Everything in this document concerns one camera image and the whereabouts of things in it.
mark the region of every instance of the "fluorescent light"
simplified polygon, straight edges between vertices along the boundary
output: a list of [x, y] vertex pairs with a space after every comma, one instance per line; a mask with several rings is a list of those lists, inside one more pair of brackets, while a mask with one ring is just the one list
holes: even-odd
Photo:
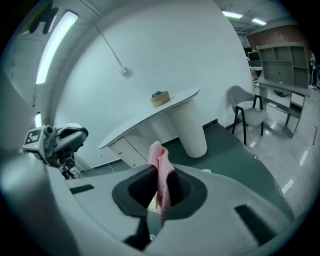
[[35, 128], [42, 126], [40, 112], [36, 113], [36, 115], [34, 117], [34, 124], [35, 124]]
[[71, 26], [75, 23], [77, 19], [78, 19], [78, 15], [74, 14], [71, 11], [67, 11], [55, 26], [54, 30], [52, 31], [48, 39], [48, 42], [46, 42], [46, 45], [44, 47], [44, 50], [40, 59], [38, 72], [36, 75], [36, 81], [35, 81], [37, 85], [40, 85], [46, 82], [51, 61], [54, 58], [55, 53], [62, 39], [64, 39], [66, 33], [68, 32], [68, 30], [71, 28]]
[[238, 13], [234, 13], [234, 12], [226, 11], [226, 10], [223, 10], [222, 12], [223, 12], [224, 16], [232, 17], [232, 18], [236, 18], [236, 19], [240, 19], [243, 16], [242, 14], [238, 14]]
[[252, 21], [255, 22], [255, 23], [258, 23], [260, 25], [266, 25], [267, 24], [266, 22], [264, 22], [264, 21], [262, 21], [262, 20], [260, 20], [258, 18], [254, 18], [254, 19], [252, 19]]

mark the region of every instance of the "green floor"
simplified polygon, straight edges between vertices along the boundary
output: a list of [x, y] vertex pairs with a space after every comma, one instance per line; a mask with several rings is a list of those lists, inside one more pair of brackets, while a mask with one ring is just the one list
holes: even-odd
[[[260, 160], [220, 124], [204, 130], [207, 153], [199, 159], [187, 156], [181, 142], [173, 143], [166, 148], [171, 163], [191, 166], [197, 169], [210, 169], [212, 173], [224, 175], [237, 180], [258, 195], [275, 205], [289, 219], [294, 215], [282, 196], [282, 191]], [[127, 170], [124, 162], [112, 165], [114, 172]], [[83, 173], [84, 177], [110, 174], [110, 167], [90, 170]]]

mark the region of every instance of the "gray chair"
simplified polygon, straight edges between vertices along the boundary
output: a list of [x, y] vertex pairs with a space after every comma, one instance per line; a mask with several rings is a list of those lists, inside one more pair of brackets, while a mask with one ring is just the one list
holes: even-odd
[[[237, 119], [239, 119], [243, 123], [244, 145], [247, 145], [246, 126], [256, 127], [261, 124], [261, 136], [263, 136], [264, 120], [268, 117], [268, 114], [264, 111], [262, 97], [260, 95], [251, 94], [237, 85], [228, 90], [228, 95], [232, 104], [233, 112], [235, 112], [232, 134], [235, 132]], [[260, 109], [255, 108], [257, 98], [260, 99]], [[242, 107], [237, 106], [241, 102], [250, 101], [253, 101], [253, 106], [251, 108], [243, 109]]]

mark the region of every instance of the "brick wall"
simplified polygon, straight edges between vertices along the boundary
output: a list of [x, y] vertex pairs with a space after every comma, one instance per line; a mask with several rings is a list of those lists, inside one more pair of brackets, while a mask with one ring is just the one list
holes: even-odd
[[286, 25], [275, 28], [270, 28], [258, 33], [254, 33], [247, 36], [252, 49], [257, 49], [257, 46], [264, 46], [278, 43], [303, 43], [307, 51], [309, 43], [302, 31], [297, 25]]

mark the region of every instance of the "desk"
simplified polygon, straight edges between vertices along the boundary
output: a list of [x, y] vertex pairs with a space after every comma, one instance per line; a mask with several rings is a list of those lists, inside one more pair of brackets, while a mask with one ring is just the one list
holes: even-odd
[[[285, 125], [282, 131], [292, 138], [300, 121], [305, 97], [310, 97], [311, 89], [296, 87], [292, 86], [292, 84], [279, 83], [273, 80], [265, 79], [263, 74], [260, 76], [258, 83], [259, 94], [262, 96], [263, 109], [267, 110], [267, 106], [270, 106], [287, 114]], [[279, 91], [291, 95], [288, 105], [281, 104], [280, 102], [268, 98], [268, 90]]]
[[108, 147], [133, 168], [145, 165], [148, 162], [150, 143], [137, 125], [165, 112], [187, 155], [191, 158], [202, 157], [207, 152], [207, 143], [193, 100], [199, 91], [198, 88], [189, 88], [170, 95], [170, 101], [158, 107], [152, 107], [149, 99], [146, 99], [148, 102], [137, 114], [110, 132], [98, 148]]

